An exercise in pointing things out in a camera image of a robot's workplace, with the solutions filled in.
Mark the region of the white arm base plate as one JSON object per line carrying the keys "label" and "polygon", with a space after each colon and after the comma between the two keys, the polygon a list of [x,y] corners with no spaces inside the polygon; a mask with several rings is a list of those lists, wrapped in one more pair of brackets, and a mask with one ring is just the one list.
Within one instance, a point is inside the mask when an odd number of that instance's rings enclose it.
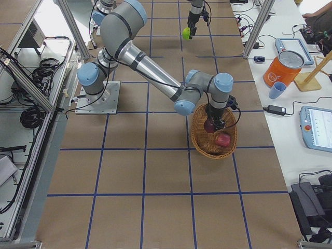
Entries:
{"label": "white arm base plate", "polygon": [[75,113],[77,115],[115,115],[118,107],[120,81],[104,81],[106,90],[103,94],[89,95],[81,87],[80,94],[84,97],[77,100]]}

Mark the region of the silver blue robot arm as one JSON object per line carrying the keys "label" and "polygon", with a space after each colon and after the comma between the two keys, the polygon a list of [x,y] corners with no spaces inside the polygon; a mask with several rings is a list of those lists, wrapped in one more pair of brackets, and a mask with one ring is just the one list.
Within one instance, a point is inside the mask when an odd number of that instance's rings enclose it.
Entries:
{"label": "silver blue robot arm", "polygon": [[196,23],[199,22],[199,19],[203,12],[203,1],[202,0],[192,0],[191,9],[189,11],[187,26],[190,29],[189,39],[192,39],[196,34]]}
{"label": "silver blue robot arm", "polygon": [[103,16],[100,27],[104,47],[94,62],[83,64],[77,71],[86,95],[101,97],[106,89],[104,80],[118,64],[122,64],[140,74],[173,101],[174,109],[180,115],[191,114],[202,95],[210,94],[205,108],[207,120],[204,129],[213,133],[228,128],[223,114],[226,108],[235,108],[235,100],[230,95],[233,77],[227,73],[213,76],[190,70],[184,84],[180,84],[134,45],[133,39],[146,21],[146,11],[138,1],[123,1]]}

